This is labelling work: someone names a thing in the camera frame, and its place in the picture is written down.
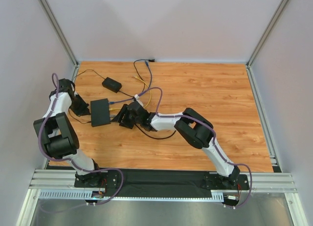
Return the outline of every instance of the gray floor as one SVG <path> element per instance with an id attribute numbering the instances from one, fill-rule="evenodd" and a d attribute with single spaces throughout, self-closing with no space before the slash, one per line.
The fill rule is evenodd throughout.
<path id="1" fill-rule="evenodd" d="M 62 210 L 81 200 L 41 200 L 45 210 Z M 242 208 L 220 203 L 111 201 L 59 214 L 36 209 L 33 226 L 288 226 L 291 217 L 284 194 L 252 194 Z"/>

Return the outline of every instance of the wooden table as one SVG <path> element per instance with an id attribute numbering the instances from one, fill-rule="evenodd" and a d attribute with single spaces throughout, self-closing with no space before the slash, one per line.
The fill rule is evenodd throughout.
<path id="1" fill-rule="evenodd" d="M 150 75 L 143 62 L 137 68 L 149 83 Z M 150 63 L 153 72 L 152 86 L 163 89 L 160 113 L 178 113 L 191 107 L 209 120 L 217 132 L 217 139 L 234 163 L 245 163 L 254 172 L 272 172 L 268 149 L 255 106 L 245 65 Z M 79 72 L 93 69 L 103 77 L 122 83 L 122 91 L 134 95 L 143 84 L 134 78 L 132 62 L 82 62 Z M 92 100 L 108 98 L 117 101 L 128 98 L 102 87 L 103 79 L 88 70 L 76 78 L 76 90 L 90 104 Z M 149 93 L 141 97 L 145 104 Z M 159 91 L 152 91 L 147 107 L 154 112 Z M 110 108 L 121 108 L 122 103 Z M 117 123 L 92 127 L 81 124 L 69 116 L 78 135 L 80 148 L 101 167 L 145 168 L 169 170 L 215 170 L 203 151 L 191 147 L 179 133 L 166 140 L 154 140 Z M 79 117 L 90 121 L 90 116 Z M 171 131 L 149 132 L 164 137 Z"/>

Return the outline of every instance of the robotic arm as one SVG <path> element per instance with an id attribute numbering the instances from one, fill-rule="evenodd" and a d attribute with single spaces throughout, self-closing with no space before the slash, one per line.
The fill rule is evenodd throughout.
<path id="1" fill-rule="evenodd" d="M 90 114 L 88 105 L 76 92 L 75 84 L 68 79 L 59 80 L 59 94 L 56 98 L 56 90 L 50 94 L 50 106 L 42 119 L 34 122 L 37 136 L 40 129 L 43 129 L 41 145 L 46 155 L 54 158 L 55 161 L 66 160 L 76 171 L 76 178 L 88 186 L 97 187 L 101 182 L 100 173 L 90 173 L 84 170 L 99 170 L 95 161 L 87 157 L 79 150 L 78 137 L 67 117 L 71 109 L 77 116 Z M 51 109 L 54 110 L 43 124 Z M 231 165 L 230 159 L 226 156 L 217 140 L 213 144 L 213 133 L 204 125 L 195 122 L 194 118 L 201 123 L 213 128 L 213 125 L 191 108 L 177 114 L 156 114 L 149 113 L 142 107 L 139 100 L 129 105 L 123 105 L 121 111 L 112 120 L 119 122 L 120 126 L 132 129 L 134 124 L 139 124 L 146 131 L 176 130 L 193 147 L 201 149 L 210 158 L 216 167 L 217 173 L 221 176 L 225 186 L 234 186 L 240 170 L 237 166 Z"/>

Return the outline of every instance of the gray wall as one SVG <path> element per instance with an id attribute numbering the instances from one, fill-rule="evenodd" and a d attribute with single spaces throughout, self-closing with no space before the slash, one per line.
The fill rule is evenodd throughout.
<path id="1" fill-rule="evenodd" d="M 246 62 L 281 0 L 48 0 L 79 60 Z"/>
<path id="2" fill-rule="evenodd" d="M 313 225 L 313 0 L 291 0 L 252 66 L 279 161 Z"/>
<path id="3" fill-rule="evenodd" d="M 52 72 L 73 70 L 37 0 L 0 0 L 0 219 L 15 224 L 36 167 L 33 121 L 43 116 Z"/>

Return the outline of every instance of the yellow cable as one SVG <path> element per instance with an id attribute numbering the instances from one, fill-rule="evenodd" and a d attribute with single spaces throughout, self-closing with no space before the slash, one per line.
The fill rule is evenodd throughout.
<path id="1" fill-rule="evenodd" d="M 141 82 L 143 82 L 148 87 L 148 84 L 145 81 L 141 80 L 139 77 L 134 76 L 134 78 L 139 80 L 139 81 L 141 81 Z M 146 108 L 150 104 L 150 102 L 151 102 L 152 92 L 151 92 L 151 90 L 149 92 L 150 92 L 150 99 L 149 99 L 148 103 L 144 106 L 144 108 Z M 109 111 L 114 111 L 114 110 L 120 110 L 120 109 L 118 109 L 118 108 L 111 108 L 111 109 L 109 109 Z"/>

